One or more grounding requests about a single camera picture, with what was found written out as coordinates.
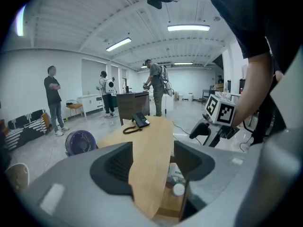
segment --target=backpack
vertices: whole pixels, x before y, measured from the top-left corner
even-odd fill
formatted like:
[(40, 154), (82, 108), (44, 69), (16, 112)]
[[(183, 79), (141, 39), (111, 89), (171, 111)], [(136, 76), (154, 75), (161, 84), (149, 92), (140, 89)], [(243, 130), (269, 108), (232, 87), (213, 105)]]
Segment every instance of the backpack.
[(162, 81), (165, 83), (167, 83), (169, 81), (169, 75), (167, 73), (167, 69), (166, 69), (166, 66), (160, 66), (158, 65), (160, 68), (161, 68), (161, 72), (160, 72), (160, 76), (162, 78)]
[(106, 93), (114, 93), (114, 83), (111, 79), (106, 79), (104, 84), (104, 91)]

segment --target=black telephone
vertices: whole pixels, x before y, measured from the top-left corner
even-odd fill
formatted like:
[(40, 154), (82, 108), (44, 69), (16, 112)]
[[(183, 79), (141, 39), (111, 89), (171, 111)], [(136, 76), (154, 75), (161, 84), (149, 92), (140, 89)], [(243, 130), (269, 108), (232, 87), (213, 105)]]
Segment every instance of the black telephone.
[(124, 134), (130, 134), (133, 132), (141, 131), (143, 127), (150, 125), (149, 121), (144, 117), (143, 113), (134, 113), (132, 115), (132, 122), (136, 121), (136, 125), (138, 125), (138, 129), (133, 131), (128, 131), (130, 129), (136, 128), (136, 125), (134, 127), (128, 127), (123, 130)]

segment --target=electric fan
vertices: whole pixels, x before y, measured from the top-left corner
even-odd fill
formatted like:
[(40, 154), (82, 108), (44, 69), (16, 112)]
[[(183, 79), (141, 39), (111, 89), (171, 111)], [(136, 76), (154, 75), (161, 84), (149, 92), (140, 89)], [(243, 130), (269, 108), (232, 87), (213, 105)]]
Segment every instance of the electric fan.
[(71, 132), (65, 141), (66, 155), (73, 156), (96, 149), (96, 141), (88, 131)]

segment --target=fiducial marker cube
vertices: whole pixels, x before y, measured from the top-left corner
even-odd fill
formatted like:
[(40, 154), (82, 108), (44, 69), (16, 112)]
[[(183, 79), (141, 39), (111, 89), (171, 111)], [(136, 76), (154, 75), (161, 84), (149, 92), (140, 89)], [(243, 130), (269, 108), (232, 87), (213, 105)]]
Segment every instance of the fiducial marker cube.
[(235, 104), (224, 97), (211, 94), (205, 105), (205, 110), (213, 123), (231, 126), (235, 114)]

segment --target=fluorescent light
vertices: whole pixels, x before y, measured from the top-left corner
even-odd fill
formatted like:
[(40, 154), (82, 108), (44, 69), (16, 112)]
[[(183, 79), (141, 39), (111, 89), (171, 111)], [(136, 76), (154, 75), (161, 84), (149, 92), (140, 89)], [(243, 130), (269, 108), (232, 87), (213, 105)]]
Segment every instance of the fluorescent light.
[(131, 40), (130, 38), (126, 38), (126, 39), (124, 39), (124, 40), (122, 40), (122, 41), (120, 41), (120, 42), (118, 42), (118, 43), (116, 43), (116, 44), (114, 44), (114, 45), (108, 47), (106, 50), (107, 50), (107, 51), (112, 51), (112, 50), (114, 50), (115, 48), (118, 48), (119, 46), (124, 45), (124, 44), (127, 44), (127, 43), (129, 43), (129, 42), (131, 42), (131, 41), (132, 41), (132, 40)]
[(16, 16), (16, 33), (18, 36), (23, 36), (23, 13), (25, 5), (20, 9)]
[(208, 31), (210, 29), (209, 25), (169, 25), (167, 26), (168, 31), (177, 30), (203, 30)]
[(175, 65), (192, 65), (192, 62), (177, 62)]

